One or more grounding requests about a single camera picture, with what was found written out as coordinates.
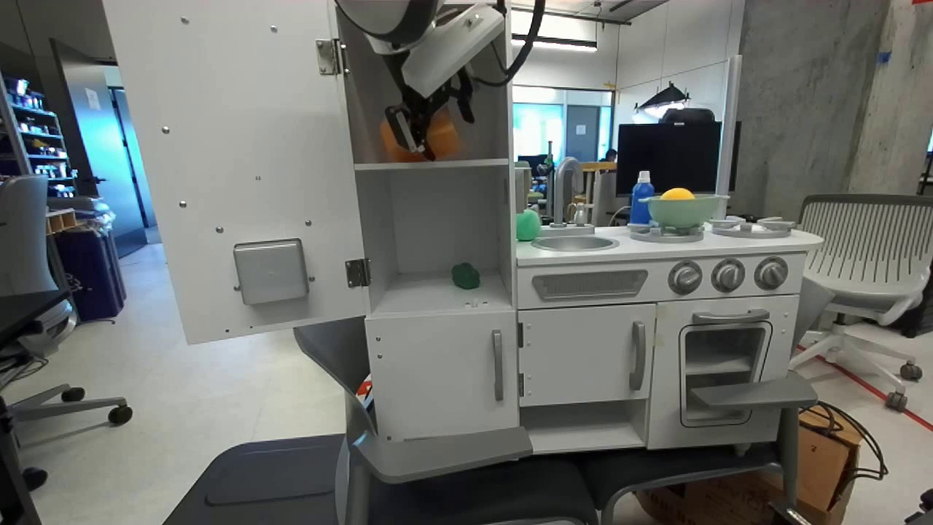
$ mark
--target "blue bottle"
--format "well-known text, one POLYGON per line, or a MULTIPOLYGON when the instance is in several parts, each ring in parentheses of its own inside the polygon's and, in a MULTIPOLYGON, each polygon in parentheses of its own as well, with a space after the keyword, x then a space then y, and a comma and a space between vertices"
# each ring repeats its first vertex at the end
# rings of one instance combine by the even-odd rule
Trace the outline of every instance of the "blue bottle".
POLYGON ((636 182, 636 187, 633 187, 633 200, 630 200, 630 224, 633 228, 650 228, 650 208, 647 208, 647 200, 640 200, 640 199, 650 199, 652 195, 652 183, 650 183, 650 173, 647 170, 640 170, 639 173, 639 182, 636 182))

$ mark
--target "cabinet handle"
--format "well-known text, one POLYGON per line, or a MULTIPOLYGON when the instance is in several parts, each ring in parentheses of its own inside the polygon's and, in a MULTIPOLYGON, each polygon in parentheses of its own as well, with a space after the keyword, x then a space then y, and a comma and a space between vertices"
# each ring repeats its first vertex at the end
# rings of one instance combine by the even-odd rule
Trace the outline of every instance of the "cabinet handle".
POLYGON ((643 324, 633 324, 633 362, 630 362, 630 389, 640 392, 643 384, 643 367, 647 367, 647 343, 643 343, 643 324))
POLYGON ((504 399, 500 330, 493 330, 496 402, 504 399))
POLYGON ((768 319, 768 311, 764 310, 749 310, 739 316, 710 316, 710 311, 700 311, 693 316, 693 327, 714 327, 714 324, 764 324, 768 319))

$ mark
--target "stove knob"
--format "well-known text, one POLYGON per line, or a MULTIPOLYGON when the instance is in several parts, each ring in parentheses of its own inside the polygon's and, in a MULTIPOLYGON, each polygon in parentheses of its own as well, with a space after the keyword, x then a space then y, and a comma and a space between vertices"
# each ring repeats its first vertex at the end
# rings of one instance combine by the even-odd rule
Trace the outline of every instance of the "stove knob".
POLYGON ((672 266, 668 285, 672 289, 672 295, 691 295, 697 291, 701 282, 701 268, 697 263, 679 263, 672 266))
POLYGON ((754 270, 754 282, 767 291, 780 289, 784 281, 787 281, 787 263, 777 257, 764 259, 754 270))
POLYGON ((710 270, 710 285, 723 295, 733 291, 746 281, 746 268, 736 259, 723 259, 710 270))

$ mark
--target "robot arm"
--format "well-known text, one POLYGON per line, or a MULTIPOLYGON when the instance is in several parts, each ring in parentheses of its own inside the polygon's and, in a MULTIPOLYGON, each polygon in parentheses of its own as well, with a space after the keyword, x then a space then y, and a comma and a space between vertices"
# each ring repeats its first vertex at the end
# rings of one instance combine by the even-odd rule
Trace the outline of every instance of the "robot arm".
POLYGON ((504 31, 504 7, 443 7, 443 0, 337 0, 337 7, 383 58, 401 94, 401 104, 383 107, 397 144, 434 157, 424 144, 432 114, 458 100, 459 117, 471 122, 467 63, 504 31))

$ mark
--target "cabinet door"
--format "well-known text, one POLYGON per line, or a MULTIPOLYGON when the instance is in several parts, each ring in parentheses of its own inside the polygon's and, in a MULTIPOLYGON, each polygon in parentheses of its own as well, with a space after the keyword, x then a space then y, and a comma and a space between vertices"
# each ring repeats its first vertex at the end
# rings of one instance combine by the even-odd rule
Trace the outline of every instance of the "cabinet door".
POLYGON ((104 15, 185 338, 363 316, 344 268, 363 257, 344 77, 316 72, 334 4, 104 0, 104 15), (277 238, 299 238, 305 295, 245 304, 233 244, 277 238))
POLYGON ((643 399, 652 305, 520 311, 520 405, 643 399))
POLYGON ((391 441, 516 428, 516 316, 370 319, 378 431, 391 441))

